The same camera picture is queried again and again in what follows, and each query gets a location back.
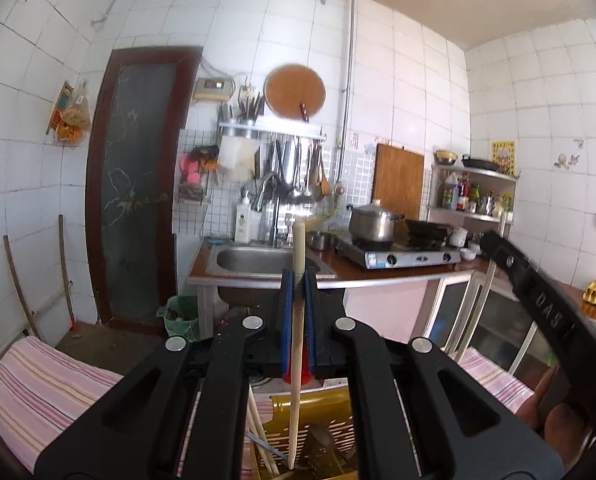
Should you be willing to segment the rectangular wooden cutting board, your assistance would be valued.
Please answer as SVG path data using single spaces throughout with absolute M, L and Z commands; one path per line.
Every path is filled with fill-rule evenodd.
M 424 156 L 377 144 L 372 199 L 405 219 L 420 216 L 424 180 Z

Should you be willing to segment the wooden stick against wall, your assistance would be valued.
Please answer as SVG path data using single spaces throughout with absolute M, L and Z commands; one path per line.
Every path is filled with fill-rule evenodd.
M 68 266 L 65 250 L 65 223 L 64 216 L 60 214 L 58 216 L 58 242 L 59 242 L 59 258 L 60 258 L 60 270 L 62 271 L 63 290 L 66 300 L 67 311 L 70 318 L 70 333 L 74 338 L 79 338 L 80 325 L 74 315 L 74 307 L 72 306 L 71 298 L 71 281 L 68 275 Z
M 25 318 L 27 320 L 27 323 L 28 323 L 33 335 L 36 336 L 36 338 L 41 338 L 40 332 L 38 330 L 38 326 L 36 326 L 36 321 L 34 320 L 34 316 L 28 306 L 28 302 L 25 297 L 24 290 L 22 289 L 22 286 L 21 286 L 21 281 L 20 281 L 16 266 L 15 266 L 14 256 L 13 256 L 13 252 L 12 252 L 12 246 L 10 246 L 10 238 L 7 235 L 3 236 L 3 245 L 4 245 L 4 249 L 5 249 L 5 255 L 7 258 L 8 268 L 10 269 L 10 276 L 12 277 L 14 289 L 16 290 L 16 294 L 17 294 L 18 300 L 20 302 L 21 309 L 24 311 Z

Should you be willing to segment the yellow wall poster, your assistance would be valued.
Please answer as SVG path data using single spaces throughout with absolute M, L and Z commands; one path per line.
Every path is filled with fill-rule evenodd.
M 492 162 L 498 165 L 499 172 L 510 177 L 516 176 L 516 150 L 514 141 L 494 141 L 491 143 Z

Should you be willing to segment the yellow plastic utensil holder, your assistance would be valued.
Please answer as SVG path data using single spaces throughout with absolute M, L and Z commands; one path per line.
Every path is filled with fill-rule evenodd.
M 255 393 L 255 400 L 268 443 L 288 457 L 290 394 Z M 353 430 L 353 417 L 348 387 L 337 385 L 326 388 L 304 390 L 300 393 L 299 431 L 297 457 L 294 469 L 278 457 L 273 458 L 280 475 L 272 478 L 266 469 L 258 446 L 246 434 L 248 450 L 245 457 L 255 479 L 319 479 L 316 478 L 304 457 L 304 442 L 313 425 L 325 427 L 332 435 L 337 457 L 344 473 L 325 479 L 355 479 L 358 476 L 358 456 Z

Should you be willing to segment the stainless steel sink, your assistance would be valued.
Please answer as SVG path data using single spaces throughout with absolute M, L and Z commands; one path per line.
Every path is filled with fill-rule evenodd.
M 292 270 L 292 248 L 266 246 L 212 246 L 206 272 L 229 278 L 270 280 L 280 278 L 285 269 Z

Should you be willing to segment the gas stove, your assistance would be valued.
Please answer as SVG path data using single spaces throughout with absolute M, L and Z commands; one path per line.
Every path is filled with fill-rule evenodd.
M 462 260 L 457 249 L 417 249 L 398 243 L 388 245 L 354 242 L 348 236 L 336 236 L 333 248 L 338 255 L 346 257 L 365 270 L 450 266 Z

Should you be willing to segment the white soap bottle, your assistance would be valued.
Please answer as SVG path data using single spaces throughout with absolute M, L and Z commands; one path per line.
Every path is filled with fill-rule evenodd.
M 251 203 L 248 192 L 240 198 L 235 209 L 234 242 L 248 244 L 251 241 Z

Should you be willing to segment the wooden chopstick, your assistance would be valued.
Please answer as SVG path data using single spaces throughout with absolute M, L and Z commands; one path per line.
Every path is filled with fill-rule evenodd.
M 290 356 L 290 413 L 289 413 L 289 448 L 288 468 L 294 469 L 297 457 L 300 389 L 302 382 L 302 355 L 304 350 L 304 292 L 302 279 L 306 268 L 306 225 L 304 220 L 296 220 L 292 225 L 292 272 L 294 289 L 292 290 L 292 355 Z
M 263 458 L 266 469 L 269 471 L 272 478 L 278 477 L 280 472 L 278 471 L 272 453 L 266 448 L 268 440 L 266 440 L 266 433 L 262 426 L 261 417 L 252 389 L 249 389 L 247 397 L 247 421 L 250 432 L 256 438 L 255 444 L 258 446 L 259 453 Z

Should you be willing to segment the counter cabinet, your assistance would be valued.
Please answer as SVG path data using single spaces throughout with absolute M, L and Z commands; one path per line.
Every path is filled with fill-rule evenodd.
M 482 272 L 409 283 L 348 288 L 345 311 L 387 339 L 422 336 L 445 352 L 474 348 L 536 388 L 556 356 L 505 278 Z

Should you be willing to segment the pink striped tablecloth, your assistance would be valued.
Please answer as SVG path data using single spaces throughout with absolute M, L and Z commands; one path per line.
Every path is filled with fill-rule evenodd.
M 533 395 L 474 348 L 467 349 L 460 365 L 512 413 Z M 0 361 L 0 437 L 22 471 L 33 474 L 44 448 L 122 378 L 36 337 L 15 342 Z

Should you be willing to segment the dark wooden door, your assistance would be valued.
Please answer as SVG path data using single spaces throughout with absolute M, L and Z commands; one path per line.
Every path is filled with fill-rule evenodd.
M 176 294 L 172 233 L 179 134 L 199 47 L 112 51 L 94 110 L 84 226 L 100 322 L 162 333 L 159 308 Z

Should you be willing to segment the black wok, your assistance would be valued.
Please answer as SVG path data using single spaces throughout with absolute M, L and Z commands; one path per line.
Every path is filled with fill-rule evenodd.
M 418 250 L 438 250 L 446 244 L 450 226 L 420 220 L 405 220 L 408 245 Z

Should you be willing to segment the hanging utensil rack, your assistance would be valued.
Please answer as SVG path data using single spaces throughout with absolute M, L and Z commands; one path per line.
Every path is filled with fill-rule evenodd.
M 218 129 L 224 138 L 243 138 L 258 143 L 252 174 L 260 181 L 267 174 L 275 174 L 281 202 L 314 204 L 321 199 L 320 157 L 327 141 L 322 127 L 288 119 L 276 122 L 229 119 L 220 120 Z

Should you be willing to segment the wooden chopstick on cloth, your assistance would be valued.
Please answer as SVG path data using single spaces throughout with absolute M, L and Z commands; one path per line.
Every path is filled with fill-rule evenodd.
M 296 220 L 292 225 L 292 272 L 294 289 L 292 290 L 292 355 L 290 356 L 290 413 L 289 413 L 289 448 L 288 468 L 294 469 L 297 457 L 300 389 L 302 382 L 302 355 L 304 350 L 304 292 L 302 279 L 306 268 L 306 225 L 304 220 Z

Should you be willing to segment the white corner shelf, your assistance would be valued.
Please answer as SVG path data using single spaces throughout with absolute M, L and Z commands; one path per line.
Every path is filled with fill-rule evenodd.
M 464 246 L 495 230 L 507 238 L 514 222 L 518 179 L 500 172 L 433 164 L 425 219 L 467 232 Z

